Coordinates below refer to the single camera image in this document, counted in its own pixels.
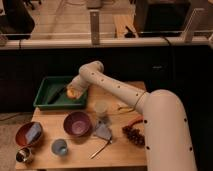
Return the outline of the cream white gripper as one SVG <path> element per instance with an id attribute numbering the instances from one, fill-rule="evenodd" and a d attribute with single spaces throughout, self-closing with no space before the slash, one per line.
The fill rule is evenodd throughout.
<path id="1" fill-rule="evenodd" d="M 85 81 L 80 75 L 77 75 L 73 80 L 67 85 L 68 89 L 73 89 L 77 93 L 77 98 L 80 98 L 83 93 L 88 89 L 89 83 Z"/>

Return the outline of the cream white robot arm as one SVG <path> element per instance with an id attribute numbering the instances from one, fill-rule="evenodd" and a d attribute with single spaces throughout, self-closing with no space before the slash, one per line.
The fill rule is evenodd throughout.
<path id="1" fill-rule="evenodd" d="M 68 84 L 82 93 L 91 84 L 119 98 L 143 115 L 148 171 L 197 171 L 188 119 L 180 98 L 160 89 L 151 93 L 103 74 L 100 61 L 84 64 Z"/>

